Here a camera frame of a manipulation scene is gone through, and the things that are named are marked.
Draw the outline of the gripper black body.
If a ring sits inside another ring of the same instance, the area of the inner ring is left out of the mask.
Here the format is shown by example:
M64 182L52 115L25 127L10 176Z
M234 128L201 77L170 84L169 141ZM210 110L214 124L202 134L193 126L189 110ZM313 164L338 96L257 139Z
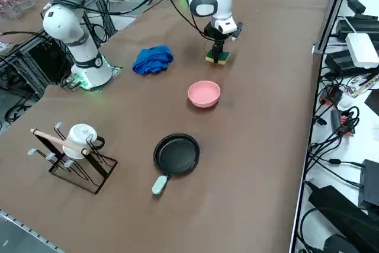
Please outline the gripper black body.
M230 37L230 34L223 34L221 31L219 31L218 29L214 28L211 25L211 23L208 23L204 27L204 35L206 37L211 38L212 41L214 41L214 42L225 41L226 39L228 39Z

